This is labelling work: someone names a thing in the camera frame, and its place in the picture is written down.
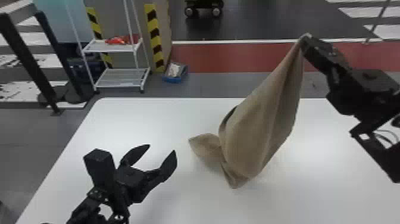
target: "red floor stripe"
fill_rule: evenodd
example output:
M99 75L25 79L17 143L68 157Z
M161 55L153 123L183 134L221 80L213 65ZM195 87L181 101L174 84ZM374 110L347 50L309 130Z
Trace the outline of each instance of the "red floor stripe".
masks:
M172 60L189 65L191 72L273 71L292 43L174 45ZM334 43L351 66L400 71L400 42ZM306 65L306 71L315 71Z

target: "white shelf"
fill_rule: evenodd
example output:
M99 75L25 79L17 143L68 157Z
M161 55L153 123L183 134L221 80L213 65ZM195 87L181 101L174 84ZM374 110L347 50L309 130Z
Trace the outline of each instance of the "white shelf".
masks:
M125 45L111 45L105 42L105 40L96 40L92 39L90 43L86 45L83 49L83 52L134 52L139 49L140 45L142 44L142 38L139 39L137 44L125 44Z
M144 90L149 72L150 68L106 69L95 86L98 88L140 87L140 90Z

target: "white floor marking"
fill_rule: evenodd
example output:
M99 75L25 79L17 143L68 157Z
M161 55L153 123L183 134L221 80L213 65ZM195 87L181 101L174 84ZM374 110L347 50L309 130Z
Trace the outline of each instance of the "white floor marking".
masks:
M18 24L18 26L40 26L36 17L32 16Z
M56 54L33 54L37 64L43 69L61 68L62 65ZM10 69L15 66L22 66L14 54L0 55L0 69Z
M364 27L371 30L372 25ZM378 25L374 33L382 39L400 39L400 25Z
M21 35L22 39L25 41L25 44L28 46L50 45L50 42L47 39L45 33L31 32L31 33L20 33L20 35ZM5 41L5 39L2 35L0 35L0 46L8 46L7 41Z
M365 38L337 38L322 39L328 43L358 43L364 42ZM240 44L240 43L295 43L298 39L276 39L276 40L230 40L230 41L172 41L173 45L196 45L196 44ZM372 38L370 42L381 42L380 38Z
M67 81L50 81L51 86L64 86ZM0 102L37 102L40 90L33 81L10 82L0 85ZM83 108L86 103L69 104L67 102L59 102L57 106L60 108Z
M0 8L0 13L11 13L32 3L32 0L20 0Z
M353 7L339 9L352 18L375 18L378 17L382 7ZM400 7L388 7L383 13L383 17L400 17Z
M351 3L351 2L385 2L386 0L326 0L329 3Z

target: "black pole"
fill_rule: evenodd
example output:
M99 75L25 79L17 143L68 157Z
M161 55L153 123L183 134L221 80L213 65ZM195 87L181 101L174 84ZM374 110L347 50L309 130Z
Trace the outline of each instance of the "black pole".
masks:
M65 72L67 73L67 76L70 80L70 83L72 84L72 87L74 88L75 92L78 95L82 95L82 88L78 84L78 81L76 80L71 67L67 61L67 57L65 56L65 53L62 49L60 49L60 45L58 44L58 41L53 33L53 30L50 28L49 22L47 20L46 15L42 11L38 11L35 13L35 17L39 24L42 26L43 31L45 32L47 38L50 41L50 44L53 46L55 53L57 54L57 57L59 61L61 62L62 67L64 68Z
M375 24L372 25L372 29L370 30L370 32L371 32L372 34L374 34L374 32L375 32L375 30L376 30L376 27L378 26L378 23L379 23L380 20L382 19L383 13L386 11L386 9L388 8L388 6L390 5L390 1L391 1L391 0L386 0L386 2L384 3L382 9L380 10L378 17L376 18ZM371 39L371 37L368 37L368 38L365 40L365 43L369 43L370 39Z
M51 87L42 69L40 69L36 60L33 58L32 53L26 46L24 40L22 40L17 28L7 13L0 14L0 24L0 33L3 34L4 39L21 61L29 76L47 100L47 103L51 106L55 114L60 113L61 110L56 105L57 94Z

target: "fabric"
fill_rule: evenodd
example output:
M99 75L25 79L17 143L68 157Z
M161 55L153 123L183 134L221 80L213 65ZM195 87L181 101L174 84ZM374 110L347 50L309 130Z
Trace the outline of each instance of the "fabric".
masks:
M303 78L300 41L278 67L222 120L218 135L190 138L199 157L221 163L232 188L256 177L289 136Z

